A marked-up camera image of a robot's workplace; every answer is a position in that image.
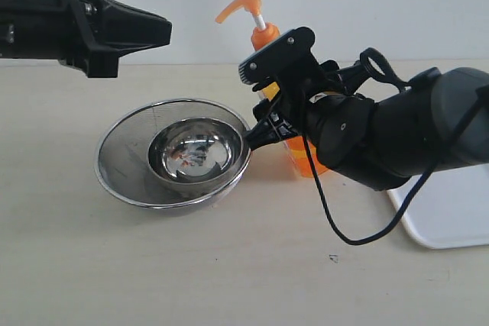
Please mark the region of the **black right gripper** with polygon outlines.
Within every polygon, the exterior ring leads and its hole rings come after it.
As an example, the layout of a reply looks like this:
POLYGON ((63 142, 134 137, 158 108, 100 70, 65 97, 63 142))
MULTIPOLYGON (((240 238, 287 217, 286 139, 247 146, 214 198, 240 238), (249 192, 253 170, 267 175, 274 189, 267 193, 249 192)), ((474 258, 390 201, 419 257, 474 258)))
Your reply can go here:
POLYGON ((279 74, 253 84, 261 95, 253 107, 256 125, 244 134, 251 150, 307 134, 306 119, 311 98, 323 92, 354 95, 370 79, 360 60, 341 68, 334 60, 318 63, 301 59, 279 74))

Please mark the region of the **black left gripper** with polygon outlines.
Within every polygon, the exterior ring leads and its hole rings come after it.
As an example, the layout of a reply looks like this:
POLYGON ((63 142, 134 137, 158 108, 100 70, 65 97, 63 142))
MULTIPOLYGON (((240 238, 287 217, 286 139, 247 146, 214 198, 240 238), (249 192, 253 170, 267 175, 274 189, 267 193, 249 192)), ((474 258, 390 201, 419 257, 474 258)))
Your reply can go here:
POLYGON ((169 20, 116 0, 58 0, 48 14, 61 22, 59 63, 88 78, 118 76, 115 50, 124 56, 170 44, 169 20))

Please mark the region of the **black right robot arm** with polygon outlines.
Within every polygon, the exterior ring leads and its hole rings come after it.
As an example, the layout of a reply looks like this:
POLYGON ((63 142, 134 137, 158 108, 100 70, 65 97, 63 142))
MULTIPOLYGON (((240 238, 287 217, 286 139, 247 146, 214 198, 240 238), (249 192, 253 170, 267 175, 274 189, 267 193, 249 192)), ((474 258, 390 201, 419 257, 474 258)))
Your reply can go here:
POLYGON ((254 108, 252 149, 299 137, 327 168, 377 191, 411 177, 488 161, 488 74, 433 67, 409 81, 369 49, 352 66, 311 53, 240 66, 256 89, 279 92, 254 108))

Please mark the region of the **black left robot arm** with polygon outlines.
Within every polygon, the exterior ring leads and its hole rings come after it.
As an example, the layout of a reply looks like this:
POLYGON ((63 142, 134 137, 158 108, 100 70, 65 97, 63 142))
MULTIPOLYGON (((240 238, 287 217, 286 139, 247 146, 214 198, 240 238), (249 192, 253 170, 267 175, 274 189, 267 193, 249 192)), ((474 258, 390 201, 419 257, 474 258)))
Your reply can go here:
POLYGON ((116 0, 1 0, 1 57, 115 78, 122 57, 170 44, 172 23, 116 0))

